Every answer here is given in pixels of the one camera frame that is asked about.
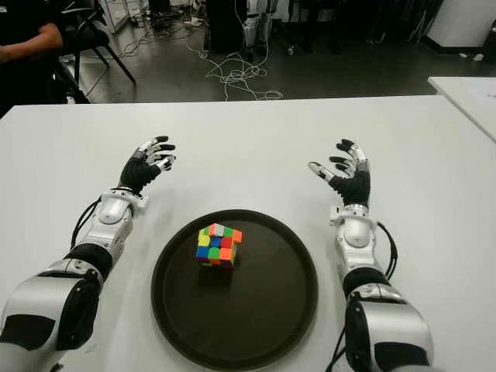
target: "person's arm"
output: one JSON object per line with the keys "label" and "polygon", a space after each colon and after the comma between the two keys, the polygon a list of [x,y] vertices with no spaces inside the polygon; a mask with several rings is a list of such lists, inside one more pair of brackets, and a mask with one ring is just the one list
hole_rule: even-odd
{"label": "person's arm", "polygon": [[59,29],[54,23],[41,26],[38,32],[39,35],[23,43],[0,46],[0,64],[61,49],[64,45]]}

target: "white desk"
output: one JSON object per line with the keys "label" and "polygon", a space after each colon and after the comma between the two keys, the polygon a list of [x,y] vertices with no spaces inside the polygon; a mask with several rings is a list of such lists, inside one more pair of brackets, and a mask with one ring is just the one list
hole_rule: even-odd
{"label": "white desk", "polygon": [[496,142],[496,77],[430,77],[428,82]]}
{"label": "white desk", "polygon": [[0,121],[0,303],[67,252],[84,207],[116,185],[137,144],[160,134],[178,145],[174,170],[145,189],[149,210],[107,280],[95,334],[65,356],[66,371],[202,370],[160,333],[150,280],[182,226],[224,208],[272,215],[308,247],[319,277],[315,324],[268,370],[324,370],[343,324],[328,252],[329,206],[339,199],[306,164],[337,155],[342,137],[371,159],[371,206],[400,253],[393,282],[430,325],[436,366],[493,369],[496,147],[442,96],[14,108]]}

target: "chair leg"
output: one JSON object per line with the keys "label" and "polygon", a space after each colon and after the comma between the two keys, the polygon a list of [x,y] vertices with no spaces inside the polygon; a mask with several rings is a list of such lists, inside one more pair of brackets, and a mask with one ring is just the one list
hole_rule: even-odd
{"label": "chair leg", "polygon": [[89,100],[84,96],[84,93],[79,88],[78,84],[72,77],[65,64],[58,61],[55,64],[55,71],[57,76],[69,86],[69,89],[72,90],[72,94],[74,95],[74,100],[76,101],[76,103],[90,103]]}
{"label": "chair leg", "polygon": [[74,79],[76,84],[79,85],[79,67],[81,63],[81,55],[79,52],[76,52],[74,56]]}
{"label": "chair leg", "polygon": [[98,48],[92,48],[95,54],[102,60],[102,62],[105,64],[105,66],[109,66],[109,62],[102,56],[102,54],[98,51]]}
{"label": "chair leg", "polygon": [[124,66],[124,64],[122,63],[122,61],[119,59],[119,57],[117,57],[117,54],[115,54],[115,52],[112,50],[112,48],[109,46],[109,45],[105,45],[105,48],[106,50],[110,53],[110,55],[112,56],[112,58],[115,60],[115,62],[117,62],[117,64],[122,68],[122,70],[124,71],[124,73],[127,75],[127,77],[133,82],[133,84],[136,84],[136,80],[134,80],[134,77],[131,75],[131,73],[129,72],[129,70],[126,68],[126,66]]}

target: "person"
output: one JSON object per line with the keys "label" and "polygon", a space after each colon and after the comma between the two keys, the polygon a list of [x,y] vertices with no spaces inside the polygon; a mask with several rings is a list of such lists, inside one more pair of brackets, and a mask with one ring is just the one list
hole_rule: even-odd
{"label": "person", "polygon": [[0,118],[14,105],[50,103],[52,52],[63,44],[45,0],[0,0]]}

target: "round black tray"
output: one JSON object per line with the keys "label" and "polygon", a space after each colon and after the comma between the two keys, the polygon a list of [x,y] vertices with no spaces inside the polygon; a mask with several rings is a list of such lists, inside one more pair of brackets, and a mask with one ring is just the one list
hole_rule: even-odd
{"label": "round black tray", "polygon": [[[234,270],[195,259],[200,229],[243,232]],[[266,366],[291,351],[318,299],[315,267],[301,240],[258,212],[228,210],[189,223],[166,245],[152,279],[162,333],[185,357],[216,370]]]}

